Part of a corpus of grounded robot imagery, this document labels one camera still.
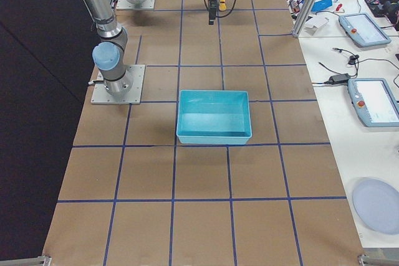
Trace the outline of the metal base plate near car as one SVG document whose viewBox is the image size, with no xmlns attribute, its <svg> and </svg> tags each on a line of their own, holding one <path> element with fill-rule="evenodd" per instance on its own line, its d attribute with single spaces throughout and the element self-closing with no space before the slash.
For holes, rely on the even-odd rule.
<svg viewBox="0 0 399 266">
<path fill-rule="evenodd" d="M 118 0 L 116 9 L 120 11 L 152 11 L 155 0 Z"/>
</svg>

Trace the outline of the teach pendant far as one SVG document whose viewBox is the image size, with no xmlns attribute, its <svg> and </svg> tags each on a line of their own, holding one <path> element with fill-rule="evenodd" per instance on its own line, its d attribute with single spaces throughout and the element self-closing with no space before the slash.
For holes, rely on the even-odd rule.
<svg viewBox="0 0 399 266">
<path fill-rule="evenodd" d="M 387 45 L 392 41 L 367 13 L 340 16 L 339 24 L 358 47 Z"/>
</svg>

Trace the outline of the yellow beetle toy car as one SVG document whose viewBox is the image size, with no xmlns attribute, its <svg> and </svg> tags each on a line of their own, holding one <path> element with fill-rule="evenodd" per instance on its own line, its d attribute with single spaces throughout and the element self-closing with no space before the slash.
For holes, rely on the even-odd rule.
<svg viewBox="0 0 399 266">
<path fill-rule="evenodd" d="M 226 0 L 218 0 L 218 10 L 219 11 L 226 11 L 227 10 Z"/>
</svg>

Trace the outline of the light blue plastic bin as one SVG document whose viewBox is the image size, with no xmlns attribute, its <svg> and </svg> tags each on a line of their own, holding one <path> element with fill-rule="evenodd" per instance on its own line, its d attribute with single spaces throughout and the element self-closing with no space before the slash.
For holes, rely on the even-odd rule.
<svg viewBox="0 0 399 266">
<path fill-rule="evenodd" d="M 181 90 L 176 135 L 183 144 L 246 144 L 252 137 L 247 91 Z"/>
</svg>

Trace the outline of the teach pendant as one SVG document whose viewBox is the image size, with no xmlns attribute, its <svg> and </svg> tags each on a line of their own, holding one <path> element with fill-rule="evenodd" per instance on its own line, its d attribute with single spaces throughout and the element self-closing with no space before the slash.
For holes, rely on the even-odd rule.
<svg viewBox="0 0 399 266">
<path fill-rule="evenodd" d="M 351 78 L 347 89 L 355 112 L 366 127 L 398 127 L 398 104 L 384 78 Z"/>
<path fill-rule="evenodd" d="M 387 45 L 392 41 L 367 13 L 340 16 L 339 24 L 358 47 Z"/>
</svg>

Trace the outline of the metal corner bracket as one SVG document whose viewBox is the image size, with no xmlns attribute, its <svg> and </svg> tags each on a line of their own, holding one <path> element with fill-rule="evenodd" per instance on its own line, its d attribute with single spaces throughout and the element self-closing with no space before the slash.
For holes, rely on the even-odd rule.
<svg viewBox="0 0 399 266">
<path fill-rule="evenodd" d="M 52 258 L 46 255 L 27 258 L 0 261 L 0 266 L 50 266 Z"/>
<path fill-rule="evenodd" d="M 399 266 L 398 260 L 377 259 L 367 255 L 359 255 L 357 259 L 361 266 Z"/>
</svg>

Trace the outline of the pale blue round plate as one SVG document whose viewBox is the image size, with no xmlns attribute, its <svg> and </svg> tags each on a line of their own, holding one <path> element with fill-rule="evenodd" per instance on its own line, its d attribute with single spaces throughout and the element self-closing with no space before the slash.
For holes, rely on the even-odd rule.
<svg viewBox="0 0 399 266">
<path fill-rule="evenodd" d="M 377 180 L 364 179 L 352 193 L 356 213 L 363 223 L 376 232 L 398 234 L 398 191 Z"/>
</svg>

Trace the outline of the blue flat box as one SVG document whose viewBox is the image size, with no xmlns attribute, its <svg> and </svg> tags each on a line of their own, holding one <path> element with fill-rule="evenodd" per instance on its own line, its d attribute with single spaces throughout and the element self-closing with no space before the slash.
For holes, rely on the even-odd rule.
<svg viewBox="0 0 399 266">
<path fill-rule="evenodd" d="M 319 12 L 319 11 L 323 11 L 331 6 L 332 6 L 332 0 L 319 0 L 313 4 L 311 11 Z"/>
</svg>

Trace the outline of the black power adapter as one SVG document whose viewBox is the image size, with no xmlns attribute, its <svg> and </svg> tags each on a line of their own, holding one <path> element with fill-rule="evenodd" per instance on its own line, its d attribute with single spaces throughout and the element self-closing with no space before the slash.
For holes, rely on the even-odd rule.
<svg viewBox="0 0 399 266">
<path fill-rule="evenodd" d="M 337 74 L 329 77 L 328 83 L 331 85 L 345 84 L 350 80 L 350 75 L 348 73 L 345 74 Z"/>
</svg>

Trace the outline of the white cardboard box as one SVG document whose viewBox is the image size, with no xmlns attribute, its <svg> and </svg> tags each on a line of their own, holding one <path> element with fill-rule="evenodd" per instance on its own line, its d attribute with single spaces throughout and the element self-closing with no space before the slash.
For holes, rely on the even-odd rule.
<svg viewBox="0 0 399 266">
<path fill-rule="evenodd" d="M 305 22 L 304 30 L 306 33 L 314 35 L 328 23 L 329 19 L 327 17 L 315 16 Z"/>
</svg>

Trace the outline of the metal base plate near bin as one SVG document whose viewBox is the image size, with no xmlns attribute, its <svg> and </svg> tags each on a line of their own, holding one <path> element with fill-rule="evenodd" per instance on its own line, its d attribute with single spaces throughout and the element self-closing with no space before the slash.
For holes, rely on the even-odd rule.
<svg viewBox="0 0 399 266">
<path fill-rule="evenodd" d="M 125 65 L 125 75 L 111 82 L 98 71 L 91 104 L 93 105 L 139 105 L 142 98 L 145 65 Z"/>
</svg>

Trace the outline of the teach pendant near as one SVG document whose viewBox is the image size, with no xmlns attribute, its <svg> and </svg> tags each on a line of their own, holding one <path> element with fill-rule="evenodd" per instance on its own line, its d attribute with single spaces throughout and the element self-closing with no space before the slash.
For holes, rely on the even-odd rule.
<svg viewBox="0 0 399 266">
<path fill-rule="evenodd" d="M 366 127 L 398 127 L 398 104 L 384 78 L 351 78 L 347 89 L 355 112 Z"/>
</svg>

